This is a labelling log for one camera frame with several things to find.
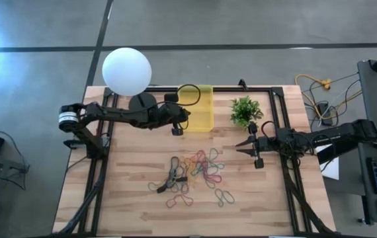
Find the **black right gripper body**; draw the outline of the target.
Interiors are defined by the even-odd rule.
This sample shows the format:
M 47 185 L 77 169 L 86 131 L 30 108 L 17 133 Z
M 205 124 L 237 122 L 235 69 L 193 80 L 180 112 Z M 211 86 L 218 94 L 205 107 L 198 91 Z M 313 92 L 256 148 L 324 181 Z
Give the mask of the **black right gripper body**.
M 257 139 L 254 143 L 252 143 L 252 149 L 255 149 L 257 152 L 257 156 L 254 157 L 254 166 L 256 169 L 262 169 L 264 167 L 264 162 L 263 159 L 260 156 L 260 152 L 265 152 L 265 151 L 272 151 L 275 148 L 275 138 L 269 137 L 265 133 L 265 126 L 267 124 L 274 124 L 274 122 L 264 122 L 261 125 L 261 132 L 263 134 L 263 137 L 257 137 L 257 125 L 254 122 L 249 123 L 249 133 L 250 135 L 255 136 Z

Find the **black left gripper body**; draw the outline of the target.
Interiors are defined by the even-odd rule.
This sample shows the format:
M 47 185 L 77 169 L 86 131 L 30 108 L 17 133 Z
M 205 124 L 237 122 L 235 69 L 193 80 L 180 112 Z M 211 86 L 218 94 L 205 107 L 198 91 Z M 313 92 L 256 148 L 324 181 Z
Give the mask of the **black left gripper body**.
M 177 105 L 179 97 L 176 93 L 167 93 L 164 95 L 164 103 L 157 111 L 157 126 L 162 127 L 172 124 L 171 133 L 174 136 L 182 136 L 183 128 L 180 126 L 179 118 L 185 115 L 180 113 L 183 108 Z

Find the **thin black rubber band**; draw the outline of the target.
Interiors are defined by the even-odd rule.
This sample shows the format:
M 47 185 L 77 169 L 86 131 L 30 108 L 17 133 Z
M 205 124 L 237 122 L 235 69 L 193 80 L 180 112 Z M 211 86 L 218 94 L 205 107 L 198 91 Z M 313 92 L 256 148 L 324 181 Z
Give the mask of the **thin black rubber band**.
M 169 179 L 171 181 L 174 181 L 177 178 L 178 167 L 179 167 L 179 158 L 178 157 L 172 157 L 171 158 L 170 170 L 169 170 Z

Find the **wide black rubber band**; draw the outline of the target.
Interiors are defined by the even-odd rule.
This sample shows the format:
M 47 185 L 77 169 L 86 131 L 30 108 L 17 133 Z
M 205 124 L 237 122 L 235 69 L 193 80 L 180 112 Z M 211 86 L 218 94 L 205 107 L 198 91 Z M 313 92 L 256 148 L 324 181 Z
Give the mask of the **wide black rubber band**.
M 166 182 L 160 186 L 156 192 L 159 194 L 159 193 L 162 193 L 162 192 L 165 192 L 168 188 L 172 188 L 173 185 L 176 183 L 176 182 L 186 182 L 188 180 L 187 177 L 180 177 L 180 178 L 169 178 L 168 180 L 166 180 Z

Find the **yellow translucent plastic bin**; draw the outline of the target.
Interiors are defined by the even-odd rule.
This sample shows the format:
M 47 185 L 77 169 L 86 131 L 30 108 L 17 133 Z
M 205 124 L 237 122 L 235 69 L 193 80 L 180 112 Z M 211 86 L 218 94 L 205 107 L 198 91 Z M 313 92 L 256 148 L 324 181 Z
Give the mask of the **yellow translucent plastic bin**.
M 179 104 L 190 112 L 188 121 L 180 126 L 187 132 L 209 132 L 214 127 L 213 86 L 197 85 L 179 88 Z

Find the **green potted plant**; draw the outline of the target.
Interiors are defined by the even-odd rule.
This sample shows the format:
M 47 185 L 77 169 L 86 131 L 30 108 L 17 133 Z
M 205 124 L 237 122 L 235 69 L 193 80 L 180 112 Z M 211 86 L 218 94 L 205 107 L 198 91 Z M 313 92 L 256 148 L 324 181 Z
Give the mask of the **green potted plant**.
M 233 99 L 230 120 L 235 125 L 246 130 L 250 122 L 261 119 L 264 116 L 259 106 L 259 102 L 252 100 L 249 96 Z

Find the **white globe table lamp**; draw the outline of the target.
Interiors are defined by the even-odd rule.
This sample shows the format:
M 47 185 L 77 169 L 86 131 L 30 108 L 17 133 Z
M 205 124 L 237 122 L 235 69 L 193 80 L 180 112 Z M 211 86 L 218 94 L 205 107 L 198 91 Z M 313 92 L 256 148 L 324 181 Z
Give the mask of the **white globe table lamp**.
M 133 97 L 144 92 L 152 78 L 149 60 L 133 48 L 119 48 L 105 58 L 102 76 L 106 86 L 120 96 Z

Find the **black power brick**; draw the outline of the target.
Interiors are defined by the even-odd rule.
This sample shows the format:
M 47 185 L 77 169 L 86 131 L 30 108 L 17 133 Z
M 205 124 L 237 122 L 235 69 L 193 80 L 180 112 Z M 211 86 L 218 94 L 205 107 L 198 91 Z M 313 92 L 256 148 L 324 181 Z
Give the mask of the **black power brick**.
M 317 109 L 323 118 L 319 121 L 321 126 L 332 126 L 333 119 L 331 118 L 331 110 L 328 102 L 320 102 Z

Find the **white paper sheet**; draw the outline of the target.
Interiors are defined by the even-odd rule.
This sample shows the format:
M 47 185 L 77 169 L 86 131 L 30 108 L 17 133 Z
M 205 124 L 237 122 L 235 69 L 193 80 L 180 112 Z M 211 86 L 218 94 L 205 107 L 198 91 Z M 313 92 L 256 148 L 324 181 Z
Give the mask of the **white paper sheet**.
M 332 161 L 321 164 L 321 174 L 323 177 L 333 180 L 339 180 L 339 158 L 336 157 Z

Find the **dark grey side stand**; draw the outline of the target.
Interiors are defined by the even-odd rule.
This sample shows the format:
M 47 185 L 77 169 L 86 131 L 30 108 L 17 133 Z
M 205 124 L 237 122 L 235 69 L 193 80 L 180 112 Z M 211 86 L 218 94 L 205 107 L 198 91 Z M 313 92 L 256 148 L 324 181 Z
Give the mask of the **dark grey side stand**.
M 1 170 L 0 181 L 2 180 L 5 182 L 12 183 L 18 186 L 21 190 L 26 191 L 25 181 L 26 181 L 26 174 L 28 173 L 29 168 L 30 168 L 30 165 L 26 164 L 26 160 L 24 157 L 22 157 L 22 162 L 19 163 L 16 161 L 12 161 L 6 157 L 0 156 L 0 170 Z M 18 175 L 23 175 L 22 185 L 20 185 L 18 182 L 14 180 L 11 180 L 11 177 L 13 177 L 13 175 L 7 175 L 10 169 L 15 169 L 17 170 Z

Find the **black aluminium frame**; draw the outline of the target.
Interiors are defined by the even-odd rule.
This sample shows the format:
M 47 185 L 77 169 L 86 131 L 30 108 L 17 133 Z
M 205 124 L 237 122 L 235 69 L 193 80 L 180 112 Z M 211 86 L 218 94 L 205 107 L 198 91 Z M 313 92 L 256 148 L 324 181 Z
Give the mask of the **black aluminium frame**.
M 269 88 L 254 86 L 243 91 L 239 86 L 222 86 L 214 90 L 214 127 L 210 132 L 185 132 L 173 136 L 170 126 L 154 130 L 134 128 L 128 124 L 89 124 L 92 133 L 111 132 L 110 154 L 106 163 L 91 162 L 84 149 L 71 152 L 70 170 L 65 180 L 56 213 L 53 231 L 62 230 L 76 213 L 87 192 L 87 183 L 94 182 L 105 169 L 105 185 L 99 197 L 90 204 L 86 221 L 74 229 L 78 237 L 221 237 L 221 236 L 291 236 L 294 233 L 280 157 L 275 152 L 262 155 L 265 166 L 256 169 L 253 158 L 239 153 L 235 145 L 248 133 L 230 120 L 233 99 L 249 96 L 257 100 L 264 113 L 263 122 L 278 122 L 306 132 L 309 122 L 297 86 L 284 86 L 285 106 L 272 107 Z M 209 155 L 219 152 L 216 162 L 222 181 L 215 189 L 229 191 L 233 204 L 218 206 L 215 189 L 208 188 L 198 175 L 196 185 L 186 196 L 192 206 L 181 200 L 172 208 L 165 203 L 181 192 L 166 190 L 160 194 L 148 189 L 149 182 L 160 183 L 169 173 L 171 158 L 180 162 L 199 150 Z

